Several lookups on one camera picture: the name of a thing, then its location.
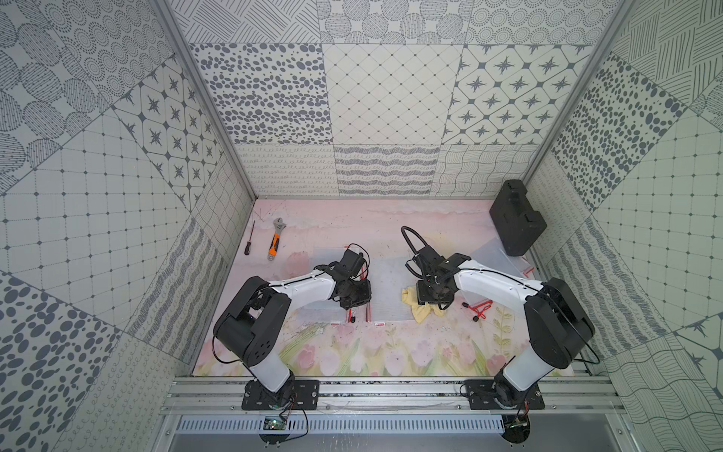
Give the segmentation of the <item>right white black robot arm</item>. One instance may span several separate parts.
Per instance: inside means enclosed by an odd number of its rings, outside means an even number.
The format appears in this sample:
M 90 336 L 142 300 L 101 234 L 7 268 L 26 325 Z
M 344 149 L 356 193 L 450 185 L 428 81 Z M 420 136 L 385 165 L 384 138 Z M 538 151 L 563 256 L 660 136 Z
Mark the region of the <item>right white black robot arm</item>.
M 501 407 L 522 406 L 533 386 L 553 370 L 568 367 L 594 337 L 590 317 L 563 280 L 514 277 L 465 254 L 444 257 L 425 240 L 420 249 L 415 248 L 409 235 L 422 236 L 409 226 L 403 226 L 401 234 L 412 251 L 405 267 L 417 278 L 419 304 L 446 310 L 462 292 L 490 299 L 525 319 L 528 348 L 493 380 L 494 399 Z

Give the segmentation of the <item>yellow microfiber cloth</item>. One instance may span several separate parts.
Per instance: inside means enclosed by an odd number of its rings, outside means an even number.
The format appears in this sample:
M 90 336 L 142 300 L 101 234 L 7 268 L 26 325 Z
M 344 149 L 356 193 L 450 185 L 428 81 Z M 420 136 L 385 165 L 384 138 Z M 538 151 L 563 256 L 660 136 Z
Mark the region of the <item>yellow microfiber cloth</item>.
M 409 286 L 402 291 L 402 301 L 410 306 L 412 316 L 417 324 L 422 324 L 431 314 L 435 314 L 438 318 L 442 318 L 445 315 L 445 310 L 442 310 L 436 304 L 420 304 L 414 286 Z

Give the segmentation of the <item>clear mesh document bag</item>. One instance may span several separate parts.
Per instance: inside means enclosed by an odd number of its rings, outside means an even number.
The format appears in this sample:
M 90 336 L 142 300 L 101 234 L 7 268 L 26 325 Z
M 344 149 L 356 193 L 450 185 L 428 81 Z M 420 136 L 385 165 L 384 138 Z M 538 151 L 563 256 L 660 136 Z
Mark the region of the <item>clear mesh document bag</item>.
M 524 257 L 508 256 L 500 239 L 493 239 L 459 264 L 455 284 L 470 307 L 491 301 L 518 318 L 525 318 L 525 303 L 540 288 L 533 265 Z
M 417 278 L 406 269 L 407 259 L 373 259 L 368 279 L 371 301 L 365 305 L 366 322 L 375 325 L 397 321 L 414 322 L 412 308 L 402 301 L 404 289 L 414 287 Z

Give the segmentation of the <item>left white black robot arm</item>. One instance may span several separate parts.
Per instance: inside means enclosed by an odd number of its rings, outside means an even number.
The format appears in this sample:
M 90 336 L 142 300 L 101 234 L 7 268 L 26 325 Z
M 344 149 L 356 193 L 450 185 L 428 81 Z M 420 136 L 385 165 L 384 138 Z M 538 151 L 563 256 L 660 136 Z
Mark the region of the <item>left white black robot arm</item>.
M 329 301 L 344 311 L 371 301 L 369 254 L 352 243 L 339 261 L 318 265 L 303 276 L 268 282 L 246 280 L 213 328 L 212 343 L 235 355 L 271 398 L 283 407 L 293 400 L 295 376 L 274 351 L 289 314 L 318 301 Z

